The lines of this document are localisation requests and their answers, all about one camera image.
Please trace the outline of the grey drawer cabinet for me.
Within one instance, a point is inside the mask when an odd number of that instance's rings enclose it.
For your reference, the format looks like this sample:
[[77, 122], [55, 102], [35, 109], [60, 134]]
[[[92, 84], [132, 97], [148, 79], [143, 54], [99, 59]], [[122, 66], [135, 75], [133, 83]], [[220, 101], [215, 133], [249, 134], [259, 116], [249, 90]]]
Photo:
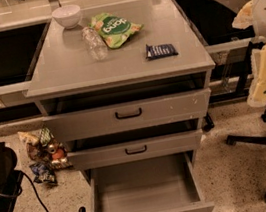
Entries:
[[[214, 62], [172, 0], [131, 0], [91, 7], [85, 24], [98, 13], [112, 13], [143, 29], [106, 59], [95, 61], [80, 29], [51, 23], [27, 91], [46, 117], [209, 89]], [[149, 60], [146, 45], [171, 44], [177, 55]], [[181, 133], [202, 132], [204, 117], [138, 130], [62, 142], [69, 153]], [[79, 212], [91, 212], [80, 209]]]

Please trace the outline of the green snack bag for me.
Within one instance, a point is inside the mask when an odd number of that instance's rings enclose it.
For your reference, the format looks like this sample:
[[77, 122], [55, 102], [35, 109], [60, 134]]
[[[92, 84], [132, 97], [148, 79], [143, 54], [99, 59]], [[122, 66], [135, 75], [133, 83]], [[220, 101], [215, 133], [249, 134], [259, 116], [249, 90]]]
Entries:
[[104, 39], [110, 49], [118, 49], [132, 35], [140, 32], [143, 27], [143, 25], [132, 23], [124, 17], [121, 18], [106, 12], [93, 16], [90, 22], [90, 27]]

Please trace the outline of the grey bottom drawer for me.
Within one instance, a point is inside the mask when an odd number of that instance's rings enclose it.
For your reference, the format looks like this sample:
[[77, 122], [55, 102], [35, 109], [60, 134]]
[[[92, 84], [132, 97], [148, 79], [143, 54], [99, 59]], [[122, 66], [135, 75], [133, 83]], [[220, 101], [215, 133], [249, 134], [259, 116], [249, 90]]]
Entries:
[[90, 176], [91, 212], [212, 212], [186, 153], [99, 167]]

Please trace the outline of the dark blue rxbar wrapper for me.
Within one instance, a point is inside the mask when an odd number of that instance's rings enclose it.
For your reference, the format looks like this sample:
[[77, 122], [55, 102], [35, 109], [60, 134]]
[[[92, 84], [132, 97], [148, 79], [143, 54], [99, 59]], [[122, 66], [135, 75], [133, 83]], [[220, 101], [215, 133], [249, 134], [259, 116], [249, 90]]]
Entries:
[[146, 45], [146, 58], [151, 60], [162, 59], [163, 57], [174, 56], [178, 54], [175, 47], [171, 44]]

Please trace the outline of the clear plastic bottle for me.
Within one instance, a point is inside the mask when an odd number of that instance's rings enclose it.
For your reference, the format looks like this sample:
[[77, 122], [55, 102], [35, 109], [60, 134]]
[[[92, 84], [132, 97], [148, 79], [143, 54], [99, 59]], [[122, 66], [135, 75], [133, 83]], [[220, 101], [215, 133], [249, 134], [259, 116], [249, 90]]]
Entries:
[[82, 30], [82, 38], [87, 46], [88, 52], [91, 53], [92, 58], [102, 61], [108, 56], [107, 45], [104, 44], [101, 36], [91, 27], [85, 27]]

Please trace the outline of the grey middle drawer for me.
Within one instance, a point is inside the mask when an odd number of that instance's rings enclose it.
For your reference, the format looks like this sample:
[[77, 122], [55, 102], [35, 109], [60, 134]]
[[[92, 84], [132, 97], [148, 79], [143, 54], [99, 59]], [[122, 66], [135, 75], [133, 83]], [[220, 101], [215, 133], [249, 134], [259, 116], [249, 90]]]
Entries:
[[68, 157], [70, 163], [81, 171], [194, 150], [198, 148], [202, 135], [200, 130], [187, 131], [109, 147], [85, 149], [69, 153]]

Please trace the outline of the grey drawer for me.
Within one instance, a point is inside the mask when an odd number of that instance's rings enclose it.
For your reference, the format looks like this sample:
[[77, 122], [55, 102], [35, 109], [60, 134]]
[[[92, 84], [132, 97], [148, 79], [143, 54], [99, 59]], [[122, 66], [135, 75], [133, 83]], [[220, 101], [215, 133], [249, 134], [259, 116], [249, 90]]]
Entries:
[[208, 111], [210, 92], [207, 88], [52, 115], [44, 123], [56, 140], [66, 142], [198, 119]]
[[200, 130], [187, 131], [109, 147], [85, 149], [69, 153], [68, 157], [70, 163], [81, 171], [194, 150], [198, 148], [202, 135]]
[[91, 212], [212, 212], [186, 153], [99, 167], [90, 176]]

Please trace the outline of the black caster wheel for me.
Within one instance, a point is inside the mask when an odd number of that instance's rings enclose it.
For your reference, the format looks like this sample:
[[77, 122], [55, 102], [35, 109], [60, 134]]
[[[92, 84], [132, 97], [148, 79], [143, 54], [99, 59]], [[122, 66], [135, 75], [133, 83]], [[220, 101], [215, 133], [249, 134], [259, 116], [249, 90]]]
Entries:
[[204, 124], [202, 126], [203, 131], [205, 132], [209, 132], [211, 131], [211, 129], [214, 128], [214, 122], [212, 121], [212, 118], [209, 114], [206, 114], [206, 116], [204, 117]]

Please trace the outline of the grey top drawer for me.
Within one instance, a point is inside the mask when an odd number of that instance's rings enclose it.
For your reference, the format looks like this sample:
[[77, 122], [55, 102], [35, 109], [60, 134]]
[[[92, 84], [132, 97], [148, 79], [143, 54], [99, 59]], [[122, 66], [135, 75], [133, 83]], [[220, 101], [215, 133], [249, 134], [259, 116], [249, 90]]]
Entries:
[[208, 111], [210, 92], [207, 88], [52, 115], [44, 123], [56, 140], [66, 142], [198, 119]]

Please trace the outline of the pile of snack packages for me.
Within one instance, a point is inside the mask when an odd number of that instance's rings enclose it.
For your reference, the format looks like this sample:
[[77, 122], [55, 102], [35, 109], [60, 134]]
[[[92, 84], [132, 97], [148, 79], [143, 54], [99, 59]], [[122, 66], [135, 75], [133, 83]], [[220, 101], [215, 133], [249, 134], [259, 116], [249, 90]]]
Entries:
[[43, 127], [39, 135], [23, 131], [18, 132], [18, 137], [32, 161], [30, 170], [34, 174], [34, 182], [57, 185], [55, 172], [72, 166], [64, 145], [55, 139], [47, 127]]

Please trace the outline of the white ceramic bowl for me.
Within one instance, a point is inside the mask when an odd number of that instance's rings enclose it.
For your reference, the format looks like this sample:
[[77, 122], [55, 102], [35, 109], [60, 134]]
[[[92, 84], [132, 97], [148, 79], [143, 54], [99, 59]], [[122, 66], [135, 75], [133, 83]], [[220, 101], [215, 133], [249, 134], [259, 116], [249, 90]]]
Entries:
[[82, 18], [82, 13], [78, 5], [67, 5], [56, 8], [52, 12], [52, 18], [62, 27], [75, 28]]

